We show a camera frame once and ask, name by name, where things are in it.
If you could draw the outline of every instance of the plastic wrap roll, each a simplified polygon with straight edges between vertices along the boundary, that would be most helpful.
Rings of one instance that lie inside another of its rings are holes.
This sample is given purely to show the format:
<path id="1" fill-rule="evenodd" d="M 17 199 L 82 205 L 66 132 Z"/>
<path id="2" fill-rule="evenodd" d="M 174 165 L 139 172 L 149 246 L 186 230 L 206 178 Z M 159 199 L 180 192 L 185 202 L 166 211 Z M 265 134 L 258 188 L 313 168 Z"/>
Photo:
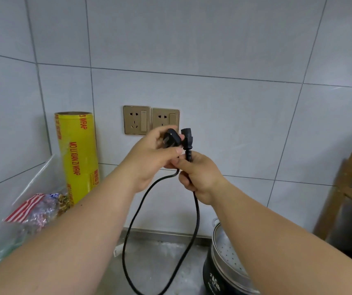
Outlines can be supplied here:
<path id="1" fill-rule="evenodd" d="M 55 113 L 60 153 L 71 206 L 100 183 L 92 113 Z"/>

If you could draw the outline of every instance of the wall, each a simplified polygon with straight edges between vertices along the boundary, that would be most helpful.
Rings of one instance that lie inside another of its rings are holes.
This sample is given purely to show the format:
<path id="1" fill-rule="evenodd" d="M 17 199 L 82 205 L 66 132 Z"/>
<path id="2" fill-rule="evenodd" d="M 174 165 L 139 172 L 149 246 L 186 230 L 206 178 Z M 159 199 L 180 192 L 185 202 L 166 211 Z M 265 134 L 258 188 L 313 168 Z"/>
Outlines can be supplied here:
<path id="1" fill-rule="evenodd" d="M 0 0 L 0 220 L 49 156 L 25 0 Z"/>
<path id="2" fill-rule="evenodd" d="M 352 152 L 352 0 L 28 4 L 53 151 L 53 114 L 92 111 L 105 176 L 139 139 L 123 133 L 123 105 L 180 109 L 194 149 L 312 231 Z M 210 235 L 215 213 L 200 207 Z M 191 194 L 169 179 L 135 227 L 191 233 L 194 213 Z"/>

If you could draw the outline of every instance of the wall outlet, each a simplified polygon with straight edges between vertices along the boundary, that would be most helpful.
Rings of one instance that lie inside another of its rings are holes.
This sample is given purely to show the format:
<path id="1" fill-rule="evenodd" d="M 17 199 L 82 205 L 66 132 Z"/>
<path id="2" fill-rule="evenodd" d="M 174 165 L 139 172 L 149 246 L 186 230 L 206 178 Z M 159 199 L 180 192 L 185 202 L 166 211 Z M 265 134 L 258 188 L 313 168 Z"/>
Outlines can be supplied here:
<path id="1" fill-rule="evenodd" d="M 152 128 L 165 126 L 165 125 L 177 125 L 179 129 L 179 110 L 171 109 L 153 109 L 153 123 Z"/>
<path id="2" fill-rule="evenodd" d="M 125 134 L 146 134 L 150 131 L 150 107 L 124 105 L 123 112 Z"/>

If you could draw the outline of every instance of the hand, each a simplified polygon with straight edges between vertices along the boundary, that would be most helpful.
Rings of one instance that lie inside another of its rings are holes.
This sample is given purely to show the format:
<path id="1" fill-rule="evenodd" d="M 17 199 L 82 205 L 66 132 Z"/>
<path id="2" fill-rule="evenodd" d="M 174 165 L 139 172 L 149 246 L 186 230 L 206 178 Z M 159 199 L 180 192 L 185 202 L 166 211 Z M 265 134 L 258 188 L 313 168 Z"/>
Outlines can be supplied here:
<path id="1" fill-rule="evenodd" d="M 212 205 L 218 188 L 226 183 L 216 164 L 207 156 L 192 151 L 192 162 L 185 160 L 185 155 L 174 158 L 171 163 L 183 170 L 179 181 L 188 190 L 195 192 L 198 200 L 206 205 Z"/>
<path id="2" fill-rule="evenodd" d="M 169 128 L 177 130 L 175 125 L 154 128 L 134 145 L 121 162 L 119 167 L 126 168 L 134 179 L 135 193 L 146 189 L 160 168 L 173 168 L 170 160 L 183 152 L 180 147 L 162 148 L 164 133 Z"/>

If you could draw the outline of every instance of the forearm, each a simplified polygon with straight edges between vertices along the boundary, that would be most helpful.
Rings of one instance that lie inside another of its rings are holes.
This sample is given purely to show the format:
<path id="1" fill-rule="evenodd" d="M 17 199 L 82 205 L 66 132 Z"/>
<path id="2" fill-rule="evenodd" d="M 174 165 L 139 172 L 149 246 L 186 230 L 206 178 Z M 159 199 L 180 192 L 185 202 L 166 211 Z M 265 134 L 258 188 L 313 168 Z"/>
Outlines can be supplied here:
<path id="1" fill-rule="evenodd" d="M 352 260 L 228 182 L 215 209 L 262 294 L 352 294 Z"/>
<path id="2" fill-rule="evenodd" d="M 0 263 L 0 294 L 93 293 L 134 196 L 126 169 Z"/>

